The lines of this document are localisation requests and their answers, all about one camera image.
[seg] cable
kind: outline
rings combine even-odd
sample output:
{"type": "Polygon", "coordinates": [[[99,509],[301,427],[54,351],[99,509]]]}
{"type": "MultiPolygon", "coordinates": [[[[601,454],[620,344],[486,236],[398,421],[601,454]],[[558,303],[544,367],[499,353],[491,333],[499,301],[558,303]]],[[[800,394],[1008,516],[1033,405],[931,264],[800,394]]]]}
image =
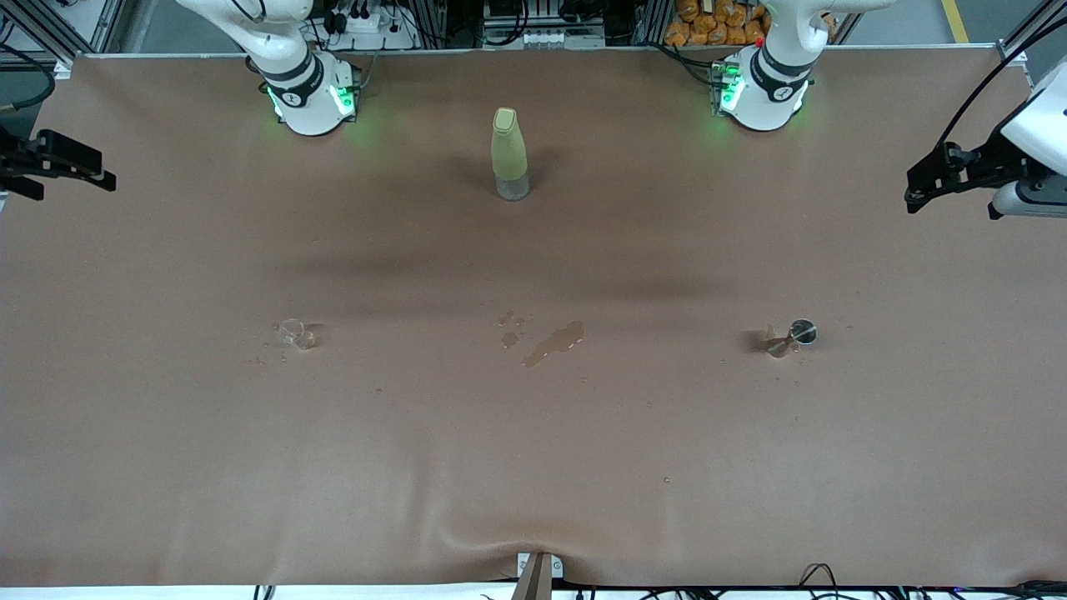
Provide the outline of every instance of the cable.
{"type": "Polygon", "coordinates": [[[934,144],[934,147],[935,148],[940,147],[941,144],[943,144],[945,142],[945,140],[949,139],[949,135],[952,133],[953,128],[956,127],[957,123],[959,123],[959,120],[964,116],[964,113],[967,112],[967,109],[971,107],[971,104],[974,102],[974,99],[977,98],[978,94],[981,94],[982,91],[986,89],[986,85],[989,85],[989,82],[992,81],[994,77],[997,77],[998,75],[1000,75],[1000,72],[1004,70],[1004,67],[1006,67],[1008,65],[1008,63],[1010,63],[1019,54],[1021,54],[1022,52],[1024,52],[1026,50],[1026,48],[1030,48],[1034,44],[1037,44],[1046,35],[1052,33],[1053,31],[1055,31],[1057,29],[1060,29],[1064,25],[1067,25],[1067,17],[1064,17],[1064,18],[1062,18],[1062,19],[1053,22],[1047,29],[1042,29],[1041,31],[1039,31],[1039,32],[1035,33],[1034,35],[1028,37],[1025,41],[1023,41],[1021,44],[1019,44],[1018,48],[1016,48],[1015,50],[1012,51],[1010,54],[1008,54],[1007,57],[1005,57],[1004,60],[1001,61],[1000,64],[997,65],[996,68],[993,68],[991,72],[989,72],[989,75],[987,75],[986,78],[982,80],[982,83],[978,83],[978,86],[975,88],[973,92],[971,92],[971,95],[967,97],[967,100],[964,101],[964,105],[961,107],[959,107],[959,110],[956,111],[955,116],[953,116],[952,121],[949,122],[949,126],[944,128],[944,132],[941,133],[940,138],[938,138],[937,144],[934,144]]]}
{"type": "Polygon", "coordinates": [[[307,22],[312,23],[312,32],[315,33],[315,45],[319,47],[320,50],[325,50],[322,46],[322,37],[319,36],[319,26],[315,25],[315,19],[307,17],[307,22]]]}
{"type": "Polygon", "coordinates": [[[274,586],[273,585],[257,585],[255,590],[252,591],[252,600],[259,600],[259,588],[266,588],[264,593],[262,600],[271,600],[274,597],[274,586]]]}
{"type": "Polygon", "coordinates": [[[856,600],[855,598],[847,598],[841,596],[841,591],[838,589],[838,578],[833,577],[833,569],[831,569],[830,566],[827,565],[826,563],[814,563],[808,565],[808,567],[805,569],[805,575],[800,578],[800,583],[797,584],[797,587],[801,587],[803,586],[803,584],[808,583],[808,580],[810,580],[811,577],[814,575],[815,572],[818,571],[819,569],[822,569],[826,573],[826,577],[830,578],[830,585],[833,586],[833,594],[824,594],[823,596],[816,597],[815,593],[812,591],[811,600],[821,600],[822,598],[835,598],[837,600],[841,600],[842,598],[844,598],[844,600],[856,600]]]}
{"type": "Polygon", "coordinates": [[[45,74],[45,77],[48,78],[48,83],[45,85],[45,90],[43,92],[26,100],[18,100],[16,102],[2,105],[0,106],[0,113],[15,112],[16,110],[21,110],[27,107],[32,107],[34,105],[45,101],[45,98],[52,95],[52,92],[55,91],[55,78],[52,77],[52,72],[48,70],[48,68],[46,68],[45,65],[33,60],[31,57],[29,57],[21,50],[16,50],[6,44],[0,44],[0,49],[4,50],[5,52],[15,54],[16,57],[22,59],[27,63],[37,67],[37,69],[41,70],[41,73],[45,74]]]}
{"type": "Polygon", "coordinates": [[[652,46],[653,48],[659,50],[664,54],[667,54],[667,58],[682,65],[682,67],[685,68],[685,72],[689,74],[689,77],[692,77],[694,79],[703,83],[704,85],[716,89],[723,86],[721,83],[715,83],[708,79],[705,79],[698,72],[694,70],[694,67],[712,68],[712,63],[685,58],[682,56],[682,52],[678,48],[674,48],[672,51],[667,46],[664,46],[663,44],[656,44],[655,42],[648,42],[646,43],[646,45],[652,46]]]}
{"type": "Polygon", "coordinates": [[[375,50],[375,58],[370,59],[370,66],[367,67],[367,78],[364,79],[364,80],[362,80],[362,81],[360,81],[360,85],[357,88],[357,90],[360,90],[361,92],[364,91],[364,90],[366,90],[367,85],[370,85],[370,77],[372,75],[375,75],[375,65],[378,64],[378,54],[381,51],[382,51],[381,48],[379,48],[378,50],[375,50]]]}
{"type": "MultiPolygon", "coordinates": [[[[393,4],[393,9],[396,10],[396,4],[393,4]]],[[[418,25],[417,20],[412,19],[411,17],[409,17],[408,13],[404,12],[403,10],[400,11],[400,14],[403,16],[403,20],[405,22],[410,23],[412,27],[414,27],[416,30],[418,30],[418,32],[421,33],[423,35],[429,37],[430,40],[433,40],[433,46],[435,48],[437,48],[437,49],[441,48],[441,46],[437,44],[437,42],[448,42],[447,37],[441,37],[440,35],[434,35],[432,33],[430,33],[429,31],[426,31],[425,29],[423,29],[423,26],[418,25]]]]}
{"type": "Polygon", "coordinates": [[[241,14],[244,15],[244,18],[249,19],[252,22],[264,22],[264,19],[267,18],[267,5],[264,4],[264,0],[259,0],[259,16],[257,17],[253,17],[252,15],[250,15],[249,12],[245,11],[243,6],[237,3],[237,0],[229,0],[229,3],[233,4],[235,9],[240,11],[241,14]]]}
{"type": "Polygon", "coordinates": [[[489,40],[485,40],[483,42],[483,44],[485,44],[487,46],[507,46],[508,44],[511,44],[512,42],[515,42],[516,40],[519,40],[520,37],[522,37],[523,32],[526,31],[526,26],[529,25],[529,20],[530,20],[530,6],[529,6],[529,4],[526,3],[526,0],[517,0],[517,2],[520,4],[522,4],[522,11],[523,11],[521,13],[521,15],[522,15],[522,26],[519,25],[520,13],[516,12],[515,13],[515,26],[511,29],[511,33],[508,34],[508,36],[503,42],[490,42],[489,40]]]}

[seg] bottle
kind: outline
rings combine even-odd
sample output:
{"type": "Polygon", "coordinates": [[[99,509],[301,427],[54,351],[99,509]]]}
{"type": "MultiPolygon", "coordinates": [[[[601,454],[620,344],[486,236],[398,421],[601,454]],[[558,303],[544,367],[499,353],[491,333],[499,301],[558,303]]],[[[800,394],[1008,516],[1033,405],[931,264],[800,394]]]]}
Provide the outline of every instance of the bottle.
{"type": "Polygon", "coordinates": [[[519,115],[514,109],[500,108],[493,117],[493,174],[496,191],[511,202],[526,198],[530,191],[529,164],[526,162],[526,143],[519,129],[519,115]]]}

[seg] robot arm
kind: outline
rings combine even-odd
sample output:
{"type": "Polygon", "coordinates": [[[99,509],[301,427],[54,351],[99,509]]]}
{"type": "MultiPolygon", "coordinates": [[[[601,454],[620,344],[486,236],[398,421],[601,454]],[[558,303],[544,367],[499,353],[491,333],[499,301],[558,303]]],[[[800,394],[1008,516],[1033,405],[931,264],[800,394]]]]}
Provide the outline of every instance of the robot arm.
{"type": "Polygon", "coordinates": [[[1067,217],[1067,61],[1034,88],[986,143],[945,142],[908,170],[908,212],[975,188],[997,189],[989,218],[1067,217]]]}
{"type": "Polygon", "coordinates": [[[785,125],[800,110],[808,76],[829,38],[821,15],[832,11],[862,13],[885,9],[895,0],[767,0],[770,31],[762,47],[749,46],[726,59],[738,75],[719,92],[719,110],[758,131],[785,125]]]}
{"type": "Polygon", "coordinates": [[[359,85],[352,65],[312,51],[300,23],[310,0],[177,0],[234,40],[267,80],[274,111],[293,131],[319,136],[355,116],[359,85]]]}

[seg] black cable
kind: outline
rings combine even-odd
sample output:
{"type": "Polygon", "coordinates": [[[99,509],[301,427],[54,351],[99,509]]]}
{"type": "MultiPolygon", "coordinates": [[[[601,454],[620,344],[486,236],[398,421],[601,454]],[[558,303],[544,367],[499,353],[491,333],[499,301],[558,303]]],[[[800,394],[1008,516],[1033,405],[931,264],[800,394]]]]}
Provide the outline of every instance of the black cable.
{"type": "Polygon", "coordinates": [[[0,106],[0,113],[14,112],[16,110],[21,110],[27,107],[32,107],[34,105],[45,101],[45,98],[52,95],[52,92],[55,91],[55,78],[52,77],[52,72],[48,70],[48,68],[46,68],[45,65],[33,60],[30,56],[26,54],[21,50],[16,50],[15,48],[12,48],[6,44],[0,44],[0,49],[4,50],[5,52],[15,54],[16,57],[22,59],[27,63],[37,67],[37,69],[41,73],[45,74],[45,77],[48,78],[48,83],[45,85],[45,90],[43,92],[26,100],[18,100],[15,102],[0,106]]]}
{"type": "MultiPolygon", "coordinates": [[[[822,569],[826,573],[826,577],[830,578],[830,585],[833,586],[833,594],[824,594],[821,597],[816,597],[815,593],[812,591],[811,599],[819,600],[821,598],[829,597],[841,600],[843,597],[841,596],[841,591],[838,589],[838,578],[833,577],[833,569],[831,569],[830,566],[827,565],[826,563],[815,563],[812,565],[808,565],[808,568],[806,569],[806,574],[802,578],[800,578],[800,583],[797,584],[797,587],[800,587],[803,584],[808,583],[808,580],[810,580],[811,577],[814,575],[815,572],[817,572],[819,569],[822,569]]],[[[845,600],[856,600],[856,599],[845,598],[845,600]]]]}
{"type": "MultiPolygon", "coordinates": [[[[396,10],[396,7],[397,7],[396,4],[393,4],[393,9],[396,10]]],[[[405,22],[408,22],[412,27],[414,27],[419,33],[421,33],[423,35],[425,35],[425,36],[429,37],[430,40],[432,40],[433,41],[433,46],[435,48],[437,48],[437,49],[441,48],[441,45],[437,44],[437,42],[448,42],[447,37],[442,37],[440,35],[434,35],[432,33],[430,33],[429,31],[426,31],[425,29],[423,29],[423,26],[418,25],[418,20],[417,19],[413,19],[412,17],[409,17],[408,13],[404,12],[402,9],[400,10],[400,15],[403,16],[403,20],[405,22]]]]}
{"type": "Polygon", "coordinates": [[[264,0],[259,0],[258,17],[253,17],[252,15],[250,15],[249,12],[245,11],[243,6],[237,3],[237,0],[229,0],[229,3],[233,4],[234,7],[236,7],[238,11],[240,11],[241,14],[244,15],[244,18],[249,19],[252,22],[264,22],[264,19],[267,18],[267,5],[264,4],[264,0]]]}
{"type": "Polygon", "coordinates": [[[307,17],[307,22],[312,23],[312,32],[315,34],[315,45],[319,47],[320,50],[325,50],[322,46],[322,37],[319,35],[319,26],[315,25],[315,19],[307,17]]]}
{"type": "Polygon", "coordinates": [[[529,25],[530,7],[529,4],[526,3],[526,0],[516,1],[522,4],[522,13],[515,13],[515,26],[511,29],[511,33],[508,34],[503,42],[490,42],[489,40],[485,40],[483,44],[487,46],[507,46],[523,36],[523,33],[526,31],[526,26],[529,25]]]}
{"type": "Polygon", "coordinates": [[[1064,17],[1053,22],[1047,29],[1042,29],[1041,31],[1031,35],[1030,37],[1024,40],[1021,44],[1019,44],[1019,47],[1013,50],[1010,54],[1005,57],[1004,60],[1001,61],[996,68],[989,72],[989,75],[987,75],[986,78],[982,80],[982,83],[978,83],[978,86],[975,88],[973,92],[971,92],[971,95],[967,97],[967,100],[964,101],[964,105],[959,107],[959,110],[956,111],[956,115],[953,116],[952,121],[949,122],[949,126],[944,128],[944,132],[941,133],[940,138],[938,138],[937,144],[935,144],[934,147],[940,147],[941,144],[943,144],[945,140],[949,139],[949,135],[952,133],[953,128],[956,127],[957,123],[959,123],[959,120],[964,116],[964,113],[967,112],[967,109],[971,107],[971,104],[973,104],[974,99],[978,97],[978,94],[981,94],[982,91],[986,89],[986,85],[989,85],[989,82],[992,81],[994,77],[1000,75],[1000,72],[1004,70],[1004,67],[1006,67],[1019,54],[1024,52],[1026,48],[1030,48],[1034,44],[1037,44],[1046,35],[1060,29],[1064,25],[1067,25],[1067,17],[1064,17]]]}
{"type": "Polygon", "coordinates": [[[259,600],[259,588],[265,588],[262,600],[271,600],[274,598],[274,586],[273,585],[257,585],[252,591],[252,600],[259,600]]]}

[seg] brown tablecloth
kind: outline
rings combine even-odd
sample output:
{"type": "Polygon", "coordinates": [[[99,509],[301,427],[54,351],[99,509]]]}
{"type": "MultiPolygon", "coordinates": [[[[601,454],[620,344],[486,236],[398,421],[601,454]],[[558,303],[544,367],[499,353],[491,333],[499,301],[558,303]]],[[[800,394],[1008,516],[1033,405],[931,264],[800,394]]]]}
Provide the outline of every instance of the brown tablecloth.
{"type": "Polygon", "coordinates": [[[240,61],[78,61],[41,125],[120,191],[0,217],[0,583],[1067,578],[1064,223],[902,200],[996,60],[828,51],[755,133],[653,52],[385,57],[318,139],[240,61]]]}

